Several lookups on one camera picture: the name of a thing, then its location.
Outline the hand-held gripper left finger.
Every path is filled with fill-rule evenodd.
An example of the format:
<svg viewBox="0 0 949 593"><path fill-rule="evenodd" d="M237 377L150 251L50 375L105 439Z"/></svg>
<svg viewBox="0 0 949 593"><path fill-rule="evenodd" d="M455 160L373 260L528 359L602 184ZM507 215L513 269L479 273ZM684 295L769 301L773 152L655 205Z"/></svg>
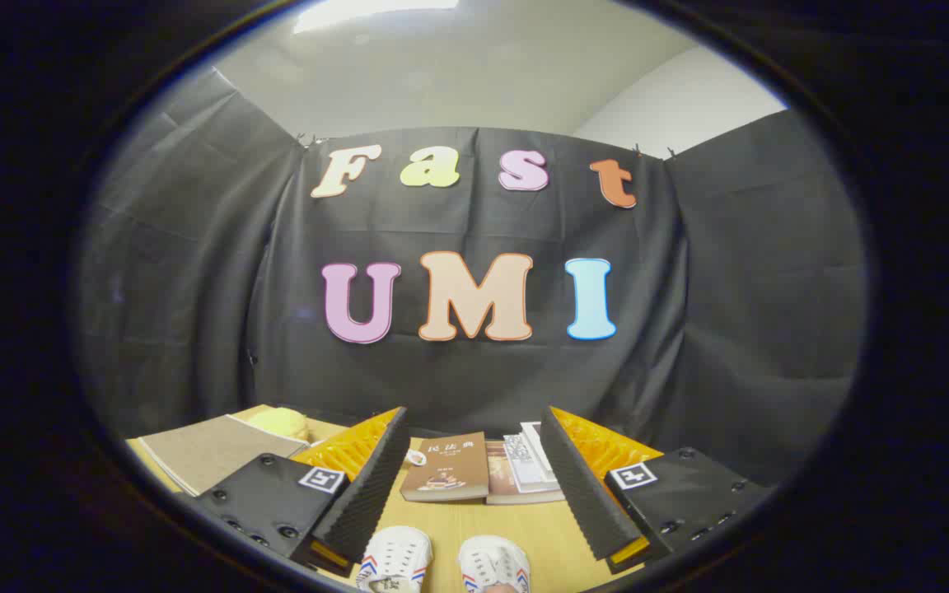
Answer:
<svg viewBox="0 0 949 593"><path fill-rule="evenodd" d="M289 562L347 577L362 561L409 450L395 408L292 455L259 453L193 511Z"/></svg>

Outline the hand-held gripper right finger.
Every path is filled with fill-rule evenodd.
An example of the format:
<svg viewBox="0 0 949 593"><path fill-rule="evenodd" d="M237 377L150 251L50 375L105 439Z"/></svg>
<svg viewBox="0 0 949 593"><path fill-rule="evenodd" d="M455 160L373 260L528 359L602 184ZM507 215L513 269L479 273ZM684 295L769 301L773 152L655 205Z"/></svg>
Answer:
<svg viewBox="0 0 949 593"><path fill-rule="evenodd" d="M688 552L772 492L696 448L662 453L553 406L540 442L592 555L614 574Z"/></svg>

